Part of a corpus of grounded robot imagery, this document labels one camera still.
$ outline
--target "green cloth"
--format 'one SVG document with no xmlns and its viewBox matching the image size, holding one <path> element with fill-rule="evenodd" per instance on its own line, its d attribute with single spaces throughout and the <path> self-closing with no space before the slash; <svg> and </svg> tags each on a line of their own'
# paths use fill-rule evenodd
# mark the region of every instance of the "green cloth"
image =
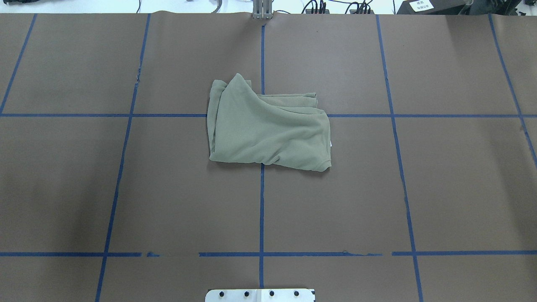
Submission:
<svg viewBox="0 0 537 302">
<path fill-rule="evenodd" d="M 257 95 L 240 74 L 229 84 L 215 80 L 207 109 L 209 159 L 326 170 L 330 123 L 315 97 Z"/>
</svg>

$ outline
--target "white metal bracket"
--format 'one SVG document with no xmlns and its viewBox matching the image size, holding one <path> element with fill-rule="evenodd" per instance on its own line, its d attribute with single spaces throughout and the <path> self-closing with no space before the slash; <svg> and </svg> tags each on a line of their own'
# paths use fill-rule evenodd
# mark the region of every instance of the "white metal bracket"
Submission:
<svg viewBox="0 0 537 302">
<path fill-rule="evenodd" d="M 210 290 L 205 296 L 205 302 L 315 302 L 315 290 Z"/>
<path fill-rule="evenodd" d="M 272 0 L 253 0 L 254 19 L 272 19 Z"/>
</svg>

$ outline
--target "metal plate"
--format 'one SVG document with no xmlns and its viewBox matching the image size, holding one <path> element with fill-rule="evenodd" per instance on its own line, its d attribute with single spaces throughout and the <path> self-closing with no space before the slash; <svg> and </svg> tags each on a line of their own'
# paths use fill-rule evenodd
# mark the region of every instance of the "metal plate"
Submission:
<svg viewBox="0 0 537 302">
<path fill-rule="evenodd" d="M 309 289 L 210 290 L 205 296 L 205 302 L 236 302 L 236 301 L 315 302 L 315 290 L 309 290 Z"/>
</svg>

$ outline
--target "blue tape line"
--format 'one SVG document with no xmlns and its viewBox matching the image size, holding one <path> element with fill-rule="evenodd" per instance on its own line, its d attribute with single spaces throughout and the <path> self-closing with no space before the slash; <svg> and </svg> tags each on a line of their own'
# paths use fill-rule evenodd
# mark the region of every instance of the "blue tape line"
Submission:
<svg viewBox="0 0 537 302">
<path fill-rule="evenodd" d="M 352 254 L 341 251 L 267 251 L 258 252 L 224 252 L 199 253 L 200 257 L 379 257 L 382 254 Z"/>
<path fill-rule="evenodd" d="M 142 253 L 107 253 L 107 257 L 141 257 Z"/>
<path fill-rule="evenodd" d="M 127 131 L 125 131 L 125 140 L 123 142 L 123 150 L 121 152 L 121 161 L 119 163 L 118 179 L 115 183 L 114 201 L 112 203 L 112 210 L 110 212 L 110 222 L 108 223 L 108 231 L 106 233 L 106 242 L 104 246 L 105 253 L 108 253 L 108 249 L 110 247 L 110 239 L 112 237 L 112 228 L 114 226 L 115 209 L 118 204 L 119 184 L 121 182 L 121 177 L 123 175 L 123 167 L 125 165 L 125 152 L 127 150 L 127 143 L 128 143 L 129 135 L 130 135 L 130 127 L 131 127 L 132 120 L 133 120 L 134 105 L 136 104 L 136 96 L 138 94 L 138 84 L 140 82 L 140 74 L 142 73 L 143 55 L 146 51 L 147 33 L 149 31 L 150 21 L 151 21 L 151 14 L 147 14 L 146 30 L 144 31 L 144 34 L 143 34 L 142 50 L 140 51 L 140 65 L 138 66 L 138 75 L 136 76 L 136 83 L 134 84 L 133 98 L 130 104 L 129 121 L 127 122 Z M 106 258 L 107 256 L 105 255 L 103 257 L 103 262 L 101 264 L 101 272 L 99 275 L 99 284 L 97 285 L 97 293 L 95 295 L 95 302 L 99 302 L 100 300 L 100 292 L 101 292 L 101 288 L 103 287 L 104 273 L 106 269 Z"/>
<path fill-rule="evenodd" d="M 388 68 L 386 65 L 386 56 L 384 54 L 384 44 L 382 42 L 380 18 L 379 18 L 379 15 L 375 15 L 375 17 L 376 17 L 376 28 L 379 34 L 379 45 L 380 45 L 380 53 L 382 57 L 382 68 L 384 70 L 384 81 L 386 82 L 386 92 L 388 94 L 388 104 L 390 107 L 390 114 L 394 114 L 394 106 L 393 106 L 393 102 L 391 99 L 390 82 L 388 80 Z M 412 248 L 412 251 L 416 251 L 416 244 L 414 241 L 414 231 L 412 229 L 412 217 L 410 215 L 410 205 L 408 202 L 407 182 L 405 181 L 405 177 L 404 177 L 403 161 L 401 159 L 401 149 L 399 147 L 399 137 L 397 135 L 397 125 L 395 123 L 395 117 L 391 118 L 391 127 L 394 132 L 395 150 L 397 152 L 397 162 L 399 163 L 399 175 L 401 177 L 401 182 L 403 184 L 404 202 L 405 202 L 405 206 L 407 207 L 407 224 L 408 224 L 408 233 L 410 236 L 410 246 Z M 413 257 L 413 262 L 414 262 L 414 273 L 416 275 L 416 286 L 418 290 L 418 298 L 419 298 L 419 302 L 423 302 L 422 281 L 419 276 L 418 258 L 416 256 Z"/>
<path fill-rule="evenodd" d="M 135 118 L 206 118 L 206 113 L 135 113 Z"/>
<path fill-rule="evenodd" d="M 265 25 L 261 26 L 261 94 L 265 94 Z"/>
<path fill-rule="evenodd" d="M 2 113 L 1 117 L 29 118 L 127 118 L 128 113 Z"/>
<path fill-rule="evenodd" d="M 206 118 L 205 113 L 2 113 L 0 117 L 59 117 L 59 118 Z M 327 114 L 329 118 L 519 118 L 517 114 Z M 537 114 L 523 114 L 537 118 Z"/>
<path fill-rule="evenodd" d="M 382 254 L 353 254 L 341 251 L 270 251 L 264 253 L 266 257 L 379 257 Z"/>
<path fill-rule="evenodd" d="M 84 253 L 55 251 L 3 251 L 0 257 L 141 257 L 142 253 Z"/>
<path fill-rule="evenodd" d="M 217 252 L 217 253 L 198 253 L 200 257 L 259 257 L 259 252 Z"/>
<path fill-rule="evenodd" d="M 24 39 L 23 47 L 20 49 L 19 58 L 17 59 L 17 62 L 15 63 L 15 67 L 13 68 L 13 73 L 11 74 L 11 78 L 9 79 L 8 88 L 5 90 L 4 99 L 2 99 L 2 104 L 0 105 L 0 113 L 4 111 L 5 103 L 8 101 L 9 91 L 11 90 L 11 86 L 13 85 L 13 81 L 15 80 L 15 76 L 17 74 L 17 70 L 19 69 L 20 61 L 23 58 L 26 45 L 28 45 L 28 40 L 30 39 L 30 34 L 32 33 L 32 29 L 35 24 L 36 18 L 37 18 L 37 14 L 35 13 L 32 18 L 32 22 L 30 23 L 30 28 L 28 28 L 28 32 L 26 33 L 26 38 Z"/>
<path fill-rule="evenodd" d="M 394 114 L 394 118 L 518 118 L 516 114 Z"/>
<path fill-rule="evenodd" d="M 535 164 L 535 167 L 537 168 L 537 155 L 535 154 L 535 149 L 533 148 L 532 140 L 529 137 L 528 129 L 526 128 L 526 122 L 524 122 L 522 110 L 520 109 L 520 105 L 518 104 L 517 95 L 514 93 L 513 83 L 511 82 L 511 78 L 509 76 L 509 73 L 507 72 L 507 67 L 505 66 L 505 61 L 502 56 L 502 51 L 500 50 L 500 45 L 498 44 L 498 38 L 496 37 L 496 30 L 494 29 L 494 22 L 492 21 L 491 14 L 489 14 L 489 23 L 490 23 L 490 29 L 492 30 L 492 37 L 494 38 L 494 44 L 496 45 L 496 50 L 498 51 L 498 56 L 500 58 L 500 63 L 502 64 L 502 68 L 505 73 L 505 78 L 507 79 L 507 84 L 509 85 L 509 90 L 511 91 L 514 105 L 517 108 L 518 117 L 520 118 L 520 123 L 522 124 L 522 128 L 524 129 L 524 135 L 526 136 L 526 141 L 528 142 L 529 150 L 533 157 L 533 163 Z"/>
<path fill-rule="evenodd" d="M 103 257 L 103 260 L 101 261 L 101 271 L 99 273 L 99 283 L 97 283 L 97 293 L 95 294 L 95 302 L 99 302 L 100 300 L 100 293 L 103 289 L 103 281 L 104 281 L 104 271 L 106 269 L 106 260 L 108 257 Z"/>
<path fill-rule="evenodd" d="M 537 250 L 394 251 L 392 256 L 537 255 Z"/>
<path fill-rule="evenodd" d="M 0 257 L 102 257 L 104 253 L 4 251 Z"/>
<path fill-rule="evenodd" d="M 327 114 L 329 118 L 518 118 L 517 114 Z"/>
<path fill-rule="evenodd" d="M 261 26 L 261 94 L 265 94 L 265 25 Z M 259 288 L 265 287 L 265 165 L 261 164 L 259 186 Z"/>
<path fill-rule="evenodd" d="M 264 287 L 264 259 L 265 251 L 265 165 L 261 164 L 259 186 L 259 288 Z"/>
<path fill-rule="evenodd" d="M 327 114 L 329 118 L 390 118 L 391 114 Z"/>
</svg>

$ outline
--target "white wall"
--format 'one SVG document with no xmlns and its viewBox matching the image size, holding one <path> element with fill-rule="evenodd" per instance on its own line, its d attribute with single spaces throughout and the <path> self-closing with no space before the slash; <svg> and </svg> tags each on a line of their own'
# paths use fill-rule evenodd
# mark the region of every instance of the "white wall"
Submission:
<svg viewBox="0 0 537 302">
<path fill-rule="evenodd" d="M 395 0 L 396 9 L 402 2 L 403 0 Z M 274 0 L 273 9 L 300 13 L 306 3 L 307 0 Z M 370 5 L 377 14 L 393 13 L 392 0 L 373 0 Z M 41 0 L 35 3 L 11 3 L 9 5 L 0 2 L 0 13 L 134 13 L 137 8 L 138 0 Z M 164 10 L 206 13 L 212 12 L 215 8 L 216 0 L 142 0 L 141 12 Z M 330 10 L 330 13 L 344 13 L 347 4 L 329 2 L 326 8 Z M 537 8 L 534 6 L 520 4 L 518 8 L 519 11 L 528 15 L 537 15 Z M 220 12 L 241 11 L 251 12 L 252 2 L 249 0 L 223 0 Z"/>
</svg>

